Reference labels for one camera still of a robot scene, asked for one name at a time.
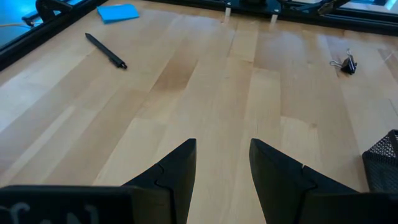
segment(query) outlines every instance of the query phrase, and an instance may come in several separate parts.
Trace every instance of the black pen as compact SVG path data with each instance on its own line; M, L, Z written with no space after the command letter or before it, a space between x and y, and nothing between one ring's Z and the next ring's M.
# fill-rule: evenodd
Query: black pen
M118 56L116 56L112 51L110 51L103 44L101 44L100 41L95 39L95 37L93 37L91 34L87 34L87 33L86 33L86 37L91 43L93 43L97 48L99 48L100 51L102 51L104 54L106 54L106 56L108 56L109 60L116 67L127 69L127 65Z

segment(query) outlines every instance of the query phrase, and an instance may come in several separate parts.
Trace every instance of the wooden table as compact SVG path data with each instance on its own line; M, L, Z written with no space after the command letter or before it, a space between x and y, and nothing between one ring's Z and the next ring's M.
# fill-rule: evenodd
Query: wooden table
M121 185L197 138L188 222L264 223L259 138L367 190L361 153L398 128L396 37L131 2L140 18L93 11L0 74L1 185ZM353 76L329 65L348 47Z

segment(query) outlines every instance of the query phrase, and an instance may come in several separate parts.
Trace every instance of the black binder clip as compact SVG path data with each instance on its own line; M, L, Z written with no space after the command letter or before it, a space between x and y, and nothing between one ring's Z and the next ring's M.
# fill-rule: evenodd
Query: black binder clip
M357 63L354 61L351 51L347 49L348 58L344 60L343 63L338 63L336 61L331 61L329 64L332 66L339 67L342 72L348 73L350 75L355 73Z

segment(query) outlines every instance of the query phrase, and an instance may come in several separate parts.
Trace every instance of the blue sticky note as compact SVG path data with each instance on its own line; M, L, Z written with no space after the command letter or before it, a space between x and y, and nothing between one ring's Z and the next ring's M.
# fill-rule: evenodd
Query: blue sticky note
M97 11L105 24L139 17L137 9L132 4L98 6Z

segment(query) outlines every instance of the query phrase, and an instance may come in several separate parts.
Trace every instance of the mesh pencil holder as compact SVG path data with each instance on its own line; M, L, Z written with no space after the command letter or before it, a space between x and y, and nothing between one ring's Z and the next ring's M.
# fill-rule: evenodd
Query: mesh pencil holder
M398 192L398 130L391 130L362 154L372 192Z

